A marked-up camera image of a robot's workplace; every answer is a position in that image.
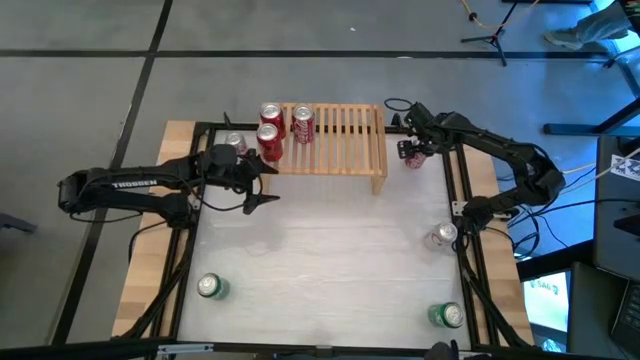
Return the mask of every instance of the white tabletop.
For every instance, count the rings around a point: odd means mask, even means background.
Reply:
[[[427,318],[431,304],[463,305],[456,257],[422,241],[451,220],[442,159],[407,168],[396,154],[402,138],[387,135],[389,175],[378,196],[367,177],[279,175],[270,193],[282,199],[250,216],[205,208],[179,340],[430,348],[455,339],[469,349],[466,323],[437,328]],[[208,187],[205,199],[227,207],[244,197]],[[198,295],[207,272],[229,281],[225,299]]]

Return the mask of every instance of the person's foot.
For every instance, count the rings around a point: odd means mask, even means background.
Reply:
[[[544,38],[553,45],[564,46],[571,50],[580,50],[582,47],[582,42],[571,29],[549,31],[544,33]]]

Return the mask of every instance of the white label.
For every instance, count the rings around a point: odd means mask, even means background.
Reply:
[[[618,155],[611,155],[611,173],[615,175],[624,176],[628,179],[640,181],[640,161],[627,159]]]

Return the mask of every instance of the gray floor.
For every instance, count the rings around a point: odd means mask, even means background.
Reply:
[[[488,24],[508,10],[498,0],[471,3]],[[458,42],[485,34],[466,21],[461,4],[428,4],[176,0],[161,48],[482,50]],[[0,0],[0,49],[146,49],[161,7],[160,0]],[[540,33],[588,11],[540,5],[507,29],[505,50],[561,51]],[[31,236],[0,232],[0,347],[47,341],[86,229],[57,209],[55,184],[75,170],[108,165],[141,64],[0,59],[0,211],[40,226]],[[159,59],[125,165],[155,162],[166,120],[221,120],[227,111],[234,121],[254,122],[256,106],[267,99],[381,102],[389,96],[420,100],[436,112],[455,110],[479,126],[536,142],[561,169],[595,161],[595,139],[544,136],[543,123],[599,123],[633,99],[617,67],[580,60],[511,60],[502,68],[496,60],[471,59]],[[497,172],[507,168],[497,164]],[[592,197],[586,186],[559,203]],[[591,237],[589,206],[548,218],[567,243]],[[512,234],[522,236],[528,226]],[[108,338],[136,228],[133,220],[105,226],[70,341]],[[560,246],[543,230],[540,252]]]

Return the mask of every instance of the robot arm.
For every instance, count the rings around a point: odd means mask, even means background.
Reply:
[[[394,116],[399,125],[400,116]],[[418,143],[401,141],[398,154],[401,159],[420,152],[427,156],[449,152],[456,144],[466,144],[505,161],[513,170],[516,187],[487,198],[475,196],[465,205],[462,214],[465,221],[477,229],[484,228],[493,214],[504,212],[517,205],[546,205],[558,196],[565,185],[564,177],[548,155],[540,147],[519,143],[475,127],[469,119],[456,113],[433,116],[417,102],[409,108],[404,118],[410,135]]]
[[[254,149],[238,162],[233,146],[214,145],[206,151],[158,166],[77,171],[58,183],[58,206],[69,214],[101,207],[153,212],[167,220],[170,227],[186,228],[194,221],[188,196],[197,185],[220,186],[245,194],[242,204],[245,214],[251,214],[263,203],[279,199],[263,195],[261,191],[253,193],[253,181],[261,173],[277,174],[277,170],[262,162]],[[180,190],[180,193],[158,197],[125,191],[147,186],[163,186]]]

